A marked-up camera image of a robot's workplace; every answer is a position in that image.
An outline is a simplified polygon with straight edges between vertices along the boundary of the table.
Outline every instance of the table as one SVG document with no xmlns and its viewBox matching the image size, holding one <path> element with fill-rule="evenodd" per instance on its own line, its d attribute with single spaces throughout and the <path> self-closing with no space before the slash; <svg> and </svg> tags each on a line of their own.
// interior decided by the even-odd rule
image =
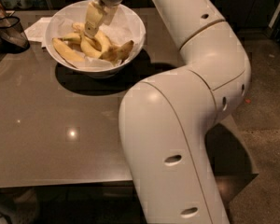
<svg viewBox="0 0 280 224">
<path fill-rule="evenodd" d="M 134 10 L 147 40 L 115 77 L 93 79 L 57 64 L 40 43 L 0 55 L 0 188 L 131 181 L 119 106 L 142 78 L 183 65 L 155 8 Z M 55 11 L 17 11 L 23 28 Z"/>
</svg>

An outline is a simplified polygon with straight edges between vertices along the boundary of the black cup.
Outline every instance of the black cup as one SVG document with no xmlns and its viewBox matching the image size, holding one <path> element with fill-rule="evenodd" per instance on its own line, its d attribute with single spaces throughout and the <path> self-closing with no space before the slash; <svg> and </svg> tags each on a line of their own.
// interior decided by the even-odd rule
<svg viewBox="0 0 280 224">
<path fill-rule="evenodd" d="M 0 53 L 20 53 L 28 48 L 30 44 L 20 19 L 17 17 L 0 19 Z"/>
</svg>

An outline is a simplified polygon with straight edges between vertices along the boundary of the bowl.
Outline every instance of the bowl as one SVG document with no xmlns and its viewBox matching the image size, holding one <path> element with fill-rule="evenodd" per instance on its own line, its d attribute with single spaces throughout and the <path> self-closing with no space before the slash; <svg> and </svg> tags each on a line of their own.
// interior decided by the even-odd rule
<svg viewBox="0 0 280 224">
<path fill-rule="evenodd" d="M 75 68 L 72 64 L 63 59 L 52 45 L 53 37 L 62 37 L 67 33 L 73 32 L 73 22 L 85 22 L 86 11 L 89 2 L 93 0 L 85 0 L 64 7 L 50 20 L 45 32 L 46 49 L 50 56 L 58 63 L 67 68 L 83 73 L 93 78 L 107 78 L 114 76 L 119 70 L 128 65 L 141 51 L 146 37 L 146 28 L 140 17 L 131 9 L 124 5 L 118 5 L 117 8 L 110 9 L 105 18 L 105 22 L 100 29 L 110 38 L 110 40 L 118 45 L 132 40 L 134 46 L 130 52 L 129 58 L 119 65 L 101 66 L 102 60 L 91 60 L 91 67 Z M 77 52 L 79 46 L 73 47 Z"/>
</svg>

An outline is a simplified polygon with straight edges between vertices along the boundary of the hole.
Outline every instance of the hole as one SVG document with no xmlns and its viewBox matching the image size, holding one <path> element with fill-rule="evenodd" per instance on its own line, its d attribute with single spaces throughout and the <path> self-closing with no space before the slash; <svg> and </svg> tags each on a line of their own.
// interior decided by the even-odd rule
<svg viewBox="0 0 280 224">
<path fill-rule="evenodd" d="M 225 111 L 227 109 L 227 99 L 226 99 L 226 97 L 223 97 L 222 104 L 223 104 L 223 111 Z"/>
<path fill-rule="evenodd" d="M 243 84 L 242 85 L 242 96 L 244 96 L 244 94 L 245 94 L 245 85 Z"/>
<path fill-rule="evenodd" d="M 176 164 L 178 164 L 180 161 L 181 161 L 181 155 L 174 155 L 174 156 L 171 156 L 171 157 L 169 157 L 169 158 L 167 158 L 166 160 L 165 160 L 165 164 L 167 165 L 167 166 L 173 166 L 173 165 L 176 165 Z"/>
<path fill-rule="evenodd" d="M 194 217 L 197 213 L 198 213 L 198 208 L 192 207 L 190 209 L 186 209 L 182 211 L 180 215 L 182 216 L 182 218 L 190 218 L 190 217 Z"/>
<path fill-rule="evenodd" d="M 208 14 L 203 14 L 203 15 L 202 15 L 202 19 L 207 19 L 208 17 L 209 17 Z"/>
</svg>

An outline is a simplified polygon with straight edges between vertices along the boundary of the white robotic arm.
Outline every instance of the white robotic arm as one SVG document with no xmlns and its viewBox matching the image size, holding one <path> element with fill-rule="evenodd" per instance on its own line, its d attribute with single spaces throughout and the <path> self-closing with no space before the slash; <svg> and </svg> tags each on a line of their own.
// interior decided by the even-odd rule
<svg viewBox="0 0 280 224">
<path fill-rule="evenodd" d="M 153 0 L 185 65 L 137 83 L 119 131 L 147 223 L 229 223 L 204 136 L 244 99 L 250 63 L 209 0 Z"/>
</svg>

